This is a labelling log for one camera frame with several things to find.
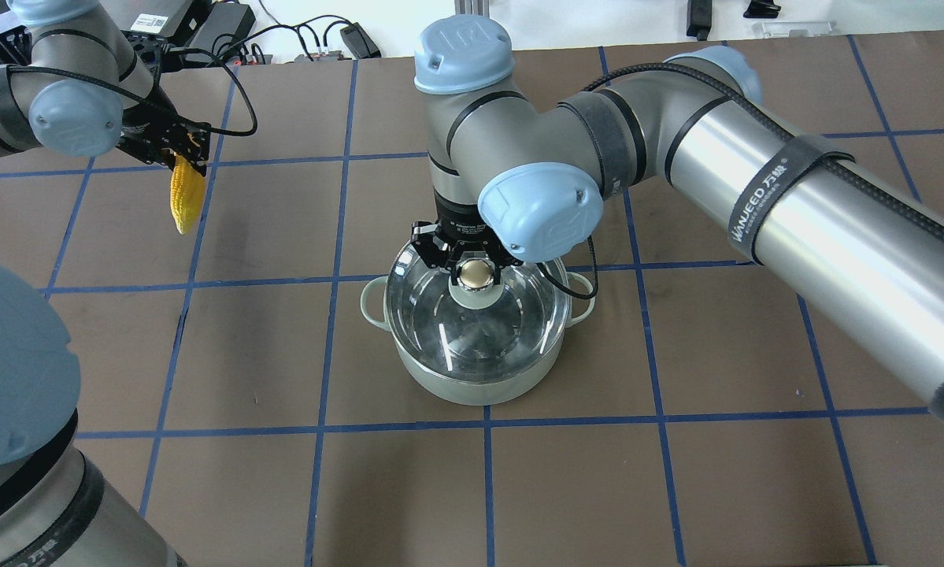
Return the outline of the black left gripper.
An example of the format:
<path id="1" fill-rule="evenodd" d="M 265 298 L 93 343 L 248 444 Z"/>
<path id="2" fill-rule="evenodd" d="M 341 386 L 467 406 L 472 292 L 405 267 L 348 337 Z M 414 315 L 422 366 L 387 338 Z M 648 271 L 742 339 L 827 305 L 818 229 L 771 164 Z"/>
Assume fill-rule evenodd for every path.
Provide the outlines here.
<path id="1" fill-rule="evenodd" d="M 139 103 L 123 111 L 117 148 L 143 164 L 167 169 L 176 167 L 180 155 L 192 162 L 199 176 L 205 176 L 210 133 L 198 126 L 181 124 L 176 118 Z"/>

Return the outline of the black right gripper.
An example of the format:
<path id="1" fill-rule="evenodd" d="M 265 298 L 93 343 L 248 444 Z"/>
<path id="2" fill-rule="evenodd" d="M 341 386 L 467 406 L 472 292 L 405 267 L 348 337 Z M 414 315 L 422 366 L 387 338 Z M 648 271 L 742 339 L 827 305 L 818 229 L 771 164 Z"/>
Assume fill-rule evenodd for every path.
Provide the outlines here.
<path id="1" fill-rule="evenodd" d="M 496 233 L 483 221 L 475 205 L 454 203 L 435 193 L 437 218 L 433 222 L 415 221 L 410 244 L 429 269 L 440 269 L 457 286 L 462 256 L 483 252 L 494 263 L 494 285 L 500 286 L 507 268 L 519 268 L 523 262 L 511 255 Z"/>

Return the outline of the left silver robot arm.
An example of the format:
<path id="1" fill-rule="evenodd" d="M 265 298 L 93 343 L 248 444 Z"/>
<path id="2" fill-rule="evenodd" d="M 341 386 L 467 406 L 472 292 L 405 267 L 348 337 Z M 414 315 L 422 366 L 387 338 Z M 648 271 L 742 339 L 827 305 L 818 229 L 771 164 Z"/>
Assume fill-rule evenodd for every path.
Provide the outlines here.
<path id="1" fill-rule="evenodd" d="M 209 126 L 181 117 L 98 1 L 11 1 L 30 61 L 0 65 L 0 158 L 114 148 L 172 172 L 180 231 L 204 205 Z M 76 448 L 80 363 L 43 293 L 0 265 L 0 566 L 183 566 Z"/>

